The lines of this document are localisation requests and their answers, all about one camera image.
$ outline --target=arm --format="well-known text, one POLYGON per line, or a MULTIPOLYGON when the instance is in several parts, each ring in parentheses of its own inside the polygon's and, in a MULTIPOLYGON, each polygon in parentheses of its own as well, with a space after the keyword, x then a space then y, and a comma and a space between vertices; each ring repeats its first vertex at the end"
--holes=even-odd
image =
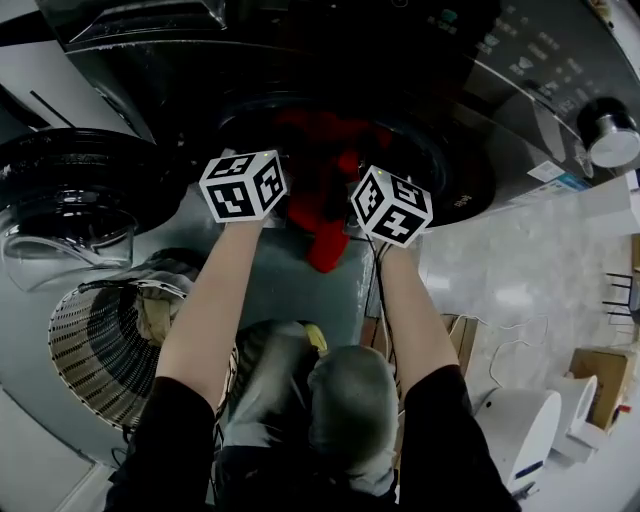
POLYGON ((389 323, 405 395, 400 506, 434 503, 517 512, 502 485, 471 404, 458 358, 408 251, 392 247, 382 263, 389 323))
POLYGON ((457 365, 458 356, 409 251, 389 248, 382 260, 382 283, 400 384, 406 394, 437 369, 457 365))
POLYGON ((170 377, 216 410, 262 222, 229 224, 165 340, 156 377, 170 377))
POLYGON ((227 226, 167 336, 105 510, 200 510, 213 429, 262 223, 227 226))

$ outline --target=white floor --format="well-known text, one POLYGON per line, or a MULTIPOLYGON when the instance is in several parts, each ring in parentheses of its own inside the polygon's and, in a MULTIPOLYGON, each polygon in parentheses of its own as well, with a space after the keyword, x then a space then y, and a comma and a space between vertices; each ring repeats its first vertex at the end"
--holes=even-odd
MULTIPOLYGON (((600 238, 584 226, 573 196, 435 228, 424 238, 420 272, 438 309, 476 315, 492 326, 479 329, 467 373, 474 406, 496 387, 489 366, 505 342, 534 345, 506 345, 495 359, 497 380, 519 388, 543 388, 548 377, 564 374, 577 346, 629 348, 632 326, 611 323, 630 321, 610 319, 602 300, 627 298, 605 274, 630 273, 630 237, 600 238)), ((640 409, 635 388, 630 402, 640 409)), ((550 460, 539 492, 523 509, 625 510, 640 488, 639 428, 634 410, 588 464, 567 468, 550 460)))
POLYGON ((506 341, 539 345, 505 346, 493 365, 504 386, 529 388, 564 373, 576 346, 629 343, 632 328, 610 322, 630 320, 609 319, 601 302, 623 292, 605 274, 629 274, 630 254, 630 237, 586 232, 575 196, 431 230, 420 273, 436 306, 478 316, 492 327, 481 328, 476 338, 468 373, 472 399, 496 387, 489 364, 506 341))

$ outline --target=person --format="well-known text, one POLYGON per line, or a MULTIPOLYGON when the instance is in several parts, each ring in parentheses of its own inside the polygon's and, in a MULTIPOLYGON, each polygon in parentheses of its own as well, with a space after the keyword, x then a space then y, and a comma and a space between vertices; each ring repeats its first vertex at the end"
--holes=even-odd
POLYGON ((396 503, 398 398, 384 357, 361 346, 319 357, 309 325, 299 322, 237 333, 261 230, 259 222, 229 224, 212 249, 162 346, 105 510, 206 507, 214 411, 234 343, 240 352, 262 350, 253 350, 253 371, 227 404, 217 509, 520 510, 471 415, 456 353, 409 252, 391 247, 380 263, 405 396, 396 503))

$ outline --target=red cloth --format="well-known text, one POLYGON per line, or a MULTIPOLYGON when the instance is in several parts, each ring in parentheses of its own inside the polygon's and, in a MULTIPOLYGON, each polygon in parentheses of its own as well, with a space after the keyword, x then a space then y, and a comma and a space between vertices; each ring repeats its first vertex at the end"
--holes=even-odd
POLYGON ((358 181, 363 140, 388 148, 388 130, 359 119, 340 119, 333 112, 288 109, 275 127, 290 126, 303 134, 301 147, 289 152, 287 171, 294 178, 288 216, 315 233, 307 259, 320 272, 338 265, 349 243, 343 233, 347 213, 347 184, 358 181))

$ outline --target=wire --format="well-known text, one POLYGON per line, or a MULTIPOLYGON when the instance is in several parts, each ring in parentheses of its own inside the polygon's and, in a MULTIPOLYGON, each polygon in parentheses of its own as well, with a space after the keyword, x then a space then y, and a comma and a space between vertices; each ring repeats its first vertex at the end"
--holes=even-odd
POLYGON ((458 318, 456 318, 456 320, 453 322, 453 325, 451 326, 451 329, 449 329, 449 334, 451 335, 451 333, 455 330, 456 326, 458 325, 458 322, 462 319, 462 318, 469 318, 471 320, 477 320, 478 322, 480 322, 482 325, 485 325, 486 327, 493 329, 495 327, 497 327, 498 329, 502 329, 504 331, 510 331, 511 329, 516 329, 518 327, 525 327, 527 325, 529 325, 533 320, 535 320, 536 318, 544 318, 545 319, 545 327, 544 327, 544 334, 542 335, 542 341, 540 343, 529 343, 528 341, 525 341, 523 339, 516 339, 516 340, 511 340, 511 341, 506 341, 504 343, 501 343, 500 345, 498 345, 496 347, 495 352, 493 353, 493 356, 491 357, 491 362, 489 363, 489 377, 491 377, 491 380, 493 382, 496 383, 496 385, 500 388, 503 388, 504 386, 502 385, 502 383, 496 378, 496 376, 493 374, 493 364, 496 361, 496 357, 498 356, 498 353, 500 352, 500 350, 502 350, 503 347, 507 346, 507 345, 514 345, 516 343, 522 343, 524 345, 526 345, 527 347, 541 347, 545 344, 545 342, 547 341, 547 333, 549 332, 549 317, 547 315, 536 315, 536 316, 532 316, 531 318, 529 318, 529 320, 527 320, 524 323, 521 324, 514 324, 514 325, 510 325, 508 327, 505 327, 504 325, 497 325, 497 326, 492 326, 491 324, 489 324, 488 322, 486 322, 485 320, 483 320, 482 318, 478 317, 478 316, 473 316, 473 315, 460 315, 458 316, 458 318))
POLYGON ((369 235, 367 235, 367 240, 369 242, 369 247, 371 247, 371 251, 373 252, 376 279, 378 281, 378 290, 380 294, 380 323, 382 323, 382 333, 384 335, 384 358, 389 364, 392 364, 391 358, 393 356, 393 380, 395 381, 398 378, 398 361, 396 358, 396 349, 393 346, 393 331, 387 321, 387 305, 384 296, 384 284, 382 282, 382 260, 386 256, 387 251, 391 248, 391 244, 385 242, 380 248, 380 251, 376 251, 373 240, 369 235))
MULTIPOLYGON (((229 403, 229 393, 231 392, 231 388, 235 383, 235 377, 238 374, 239 357, 240 356, 238 355, 238 347, 234 345, 234 348, 231 351, 231 357, 229 358, 229 363, 227 366, 227 376, 225 377, 225 390, 223 393, 223 398, 218 404, 218 409, 215 413, 216 425, 213 428, 213 448, 214 448, 213 461, 214 463, 217 455, 219 454, 219 451, 215 452, 216 444, 218 443, 218 437, 220 437, 220 451, 222 451, 222 447, 224 445, 224 434, 222 432, 222 427, 220 427, 220 420, 225 412, 227 404, 229 403)), ((216 486, 215 479, 211 475, 211 472, 209 472, 209 482, 211 483, 211 490, 213 491, 214 503, 217 504, 218 488, 216 486)))
POLYGON ((122 462, 120 462, 118 460, 118 458, 116 457, 116 453, 120 453, 122 455, 125 456, 125 458, 127 457, 127 451, 124 448, 111 448, 111 458, 113 459, 113 462, 116 463, 116 465, 119 467, 122 466, 122 462))
POLYGON ((371 343, 369 344, 369 348, 373 348, 373 344, 376 342, 376 336, 378 335, 378 325, 380 322, 376 322, 376 326, 373 328, 373 336, 371 336, 371 343))

